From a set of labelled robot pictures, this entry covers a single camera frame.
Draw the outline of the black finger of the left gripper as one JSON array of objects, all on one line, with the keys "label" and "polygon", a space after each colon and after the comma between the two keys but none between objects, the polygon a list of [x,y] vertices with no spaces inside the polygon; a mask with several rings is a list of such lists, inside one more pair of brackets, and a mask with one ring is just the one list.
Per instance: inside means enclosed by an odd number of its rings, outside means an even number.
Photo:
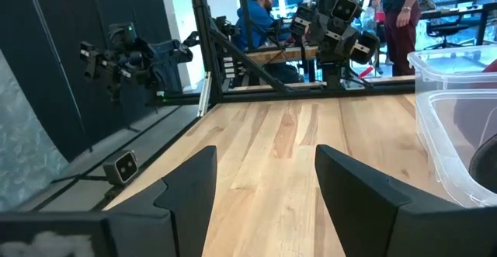
[{"label": "black finger of the left gripper", "polygon": [[360,64],[368,63],[376,52],[379,44],[380,39],[375,32],[369,30],[363,31],[353,46],[350,60]]},{"label": "black finger of the left gripper", "polygon": [[304,36],[315,16],[315,10],[307,5],[300,5],[294,13],[290,24],[290,31],[293,35]]}]

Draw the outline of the clear plastic storage bin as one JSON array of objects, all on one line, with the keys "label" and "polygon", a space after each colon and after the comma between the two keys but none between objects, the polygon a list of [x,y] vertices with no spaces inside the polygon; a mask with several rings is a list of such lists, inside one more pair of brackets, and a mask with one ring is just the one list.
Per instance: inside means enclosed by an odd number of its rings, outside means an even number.
[{"label": "clear plastic storage bin", "polygon": [[463,207],[497,206],[497,193],[471,176],[471,159],[497,137],[497,90],[453,89],[415,97],[416,130],[435,179]]},{"label": "clear plastic storage bin", "polygon": [[497,44],[412,52],[417,93],[447,89],[495,89],[497,72],[482,71],[497,59]]}]

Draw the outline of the black device on desk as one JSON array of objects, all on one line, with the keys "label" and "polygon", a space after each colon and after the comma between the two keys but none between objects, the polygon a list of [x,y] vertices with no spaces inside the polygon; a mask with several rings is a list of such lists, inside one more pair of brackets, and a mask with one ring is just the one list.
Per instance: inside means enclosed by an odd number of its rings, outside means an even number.
[{"label": "black device on desk", "polygon": [[[226,16],[212,18],[211,23],[216,27],[228,40],[232,40],[235,36],[240,35],[240,29],[233,25]],[[187,47],[194,47],[200,44],[200,34],[193,31],[183,42]]]}]

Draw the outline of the black background desk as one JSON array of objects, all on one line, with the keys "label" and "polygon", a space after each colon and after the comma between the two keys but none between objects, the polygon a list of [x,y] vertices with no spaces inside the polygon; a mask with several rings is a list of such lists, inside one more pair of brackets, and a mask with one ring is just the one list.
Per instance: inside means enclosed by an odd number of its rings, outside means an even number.
[{"label": "black background desk", "polygon": [[421,13],[420,19],[438,19],[443,17],[465,16],[480,13],[481,19],[478,21],[478,31],[474,44],[482,45],[485,42],[484,37],[487,20],[492,11],[497,11],[497,2],[472,7],[425,11]]}]

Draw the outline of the wooden background desk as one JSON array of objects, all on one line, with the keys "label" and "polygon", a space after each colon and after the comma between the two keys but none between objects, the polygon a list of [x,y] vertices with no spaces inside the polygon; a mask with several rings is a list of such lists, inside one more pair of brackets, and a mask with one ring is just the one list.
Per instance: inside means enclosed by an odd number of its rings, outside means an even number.
[{"label": "wooden background desk", "polygon": [[287,47],[284,50],[278,47],[266,47],[246,51],[242,59],[236,58],[236,61],[241,64],[251,61],[263,66],[265,64],[312,60],[317,57],[317,52],[318,46]]}]

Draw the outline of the silver aluminium extrusion bar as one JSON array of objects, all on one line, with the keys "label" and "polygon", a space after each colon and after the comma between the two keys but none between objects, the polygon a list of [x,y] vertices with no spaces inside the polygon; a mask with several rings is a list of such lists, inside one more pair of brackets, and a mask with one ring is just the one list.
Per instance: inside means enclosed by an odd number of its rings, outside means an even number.
[{"label": "silver aluminium extrusion bar", "polygon": [[210,71],[207,71],[203,80],[203,86],[199,98],[198,111],[197,111],[197,116],[199,118],[203,117],[208,111],[211,86],[212,86],[212,74]]}]

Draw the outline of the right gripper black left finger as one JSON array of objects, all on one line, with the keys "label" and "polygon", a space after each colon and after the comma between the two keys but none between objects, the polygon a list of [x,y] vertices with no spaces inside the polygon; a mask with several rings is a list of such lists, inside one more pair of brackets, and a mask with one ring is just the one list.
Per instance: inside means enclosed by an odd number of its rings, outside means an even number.
[{"label": "right gripper black left finger", "polygon": [[217,148],[206,146],[111,208],[113,257],[201,257],[216,184]]}]

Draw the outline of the black backdrop screen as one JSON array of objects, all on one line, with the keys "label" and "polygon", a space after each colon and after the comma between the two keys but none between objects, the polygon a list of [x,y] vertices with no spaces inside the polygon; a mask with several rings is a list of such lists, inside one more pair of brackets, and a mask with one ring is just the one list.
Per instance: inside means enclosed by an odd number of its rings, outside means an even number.
[{"label": "black backdrop screen", "polygon": [[72,160],[148,116],[147,92],[123,85],[114,104],[84,77],[81,42],[109,46],[109,26],[131,22],[150,43],[171,37],[163,0],[0,0],[0,51],[63,156]]}]

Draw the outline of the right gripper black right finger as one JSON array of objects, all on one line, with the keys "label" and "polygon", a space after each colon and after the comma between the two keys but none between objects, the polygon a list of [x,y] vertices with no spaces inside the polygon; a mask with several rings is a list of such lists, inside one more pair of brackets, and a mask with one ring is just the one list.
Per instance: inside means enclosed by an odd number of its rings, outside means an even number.
[{"label": "right gripper black right finger", "polygon": [[460,206],[328,145],[316,147],[321,195],[346,257],[444,257],[440,215]]}]

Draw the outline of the seated person holding red item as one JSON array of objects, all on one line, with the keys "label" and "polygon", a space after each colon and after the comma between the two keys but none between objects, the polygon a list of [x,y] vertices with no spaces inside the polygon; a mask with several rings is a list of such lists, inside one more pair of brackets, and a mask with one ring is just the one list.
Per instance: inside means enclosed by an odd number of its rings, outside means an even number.
[{"label": "seated person holding red item", "polygon": [[361,15],[361,30],[380,35],[376,15],[383,12],[383,0],[369,0],[369,4]]}]

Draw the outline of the seated person at desk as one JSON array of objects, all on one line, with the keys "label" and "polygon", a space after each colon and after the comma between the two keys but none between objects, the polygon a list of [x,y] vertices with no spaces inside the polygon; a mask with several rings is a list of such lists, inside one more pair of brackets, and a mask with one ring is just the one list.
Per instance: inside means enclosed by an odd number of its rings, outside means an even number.
[{"label": "seated person at desk", "polygon": [[[267,32],[276,23],[276,20],[271,15],[273,0],[247,0],[247,9],[251,20],[250,33],[252,46],[258,49],[268,41]],[[240,35],[233,39],[233,43],[239,50],[247,50],[249,48],[249,40],[246,31],[245,10],[240,7],[237,10],[237,15],[238,21],[236,22],[236,26],[240,29]],[[268,64],[265,66],[265,69],[274,78],[279,79],[285,84],[303,81],[297,69],[286,63]]]}]

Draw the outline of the standing person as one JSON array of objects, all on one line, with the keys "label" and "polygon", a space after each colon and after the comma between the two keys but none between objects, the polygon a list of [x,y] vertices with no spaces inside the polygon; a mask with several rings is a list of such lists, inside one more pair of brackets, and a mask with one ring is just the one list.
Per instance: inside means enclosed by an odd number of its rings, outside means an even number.
[{"label": "standing person", "polygon": [[383,0],[385,37],[388,55],[393,63],[392,75],[413,75],[407,60],[415,51],[416,27],[420,18],[417,0]]}]

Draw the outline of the black backdrop stand pole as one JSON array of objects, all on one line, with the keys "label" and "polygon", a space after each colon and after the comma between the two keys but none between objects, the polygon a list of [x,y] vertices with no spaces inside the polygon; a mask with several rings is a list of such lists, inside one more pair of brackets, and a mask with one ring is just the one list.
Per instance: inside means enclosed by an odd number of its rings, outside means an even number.
[{"label": "black backdrop stand pole", "polygon": [[68,90],[69,98],[71,100],[71,108],[73,109],[73,112],[75,113],[75,115],[77,117],[79,128],[82,131],[82,136],[85,137],[85,146],[86,146],[85,149],[88,150],[89,152],[93,152],[92,143],[89,140],[89,137],[88,137],[88,134],[86,132],[84,123],[82,122],[81,112],[80,112],[80,110],[78,108],[78,104],[76,102],[74,93],[73,93],[73,91],[71,89],[71,86],[70,86],[70,83],[69,83],[69,80],[68,80],[68,76],[65,73],[64,65],[62,64],[62,61],[61,61],[60,55],[59,55],[59,53],[57,51],[57,48],[55,46],[53,37],[51,36],[50,28],[49,28],[49,26],[47,24],[47,21],[45,19],[44,14],[43,14],[43,10],[42,10],[42,8],[40,6],[39,0],[32,0],[32,2],[33,2],[33,5],[34,5],[34,8],[36,10],[36,13],[38,15],[38,18],[40,20],[40,24],[41,24],[41,26],[43,28],[43,32],[45,34],[45,37],[47,38],[47,42],[49,44],[50,50],[51,50],[52,54],[54,55],[54,60],[57,63],[57,70],[58,70],[59,74],[61,75],[61,77],[64,80],[65,88]]}]

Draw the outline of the black rack white labels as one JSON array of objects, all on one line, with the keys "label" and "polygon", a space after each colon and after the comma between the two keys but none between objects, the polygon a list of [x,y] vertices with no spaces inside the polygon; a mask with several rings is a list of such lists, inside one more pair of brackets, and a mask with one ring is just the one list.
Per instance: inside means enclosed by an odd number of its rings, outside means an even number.
[{"label": "black rack white labels", "polygon": [[221,74],[223,79],[234,79],[238,73],[237,61],[233,57],[223,56],[220,59]]}]

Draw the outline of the blue denim garment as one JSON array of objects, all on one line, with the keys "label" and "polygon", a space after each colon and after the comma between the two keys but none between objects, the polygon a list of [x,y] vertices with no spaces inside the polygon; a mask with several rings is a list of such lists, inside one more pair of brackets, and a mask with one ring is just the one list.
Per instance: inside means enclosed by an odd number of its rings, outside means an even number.
[{"label": "blue denim garment", "polygon": [[178,40],[148,45],[152,55],[152,74],[158,91],[182,92],[178,65],[191,62],[193,53],[187,45]]}]

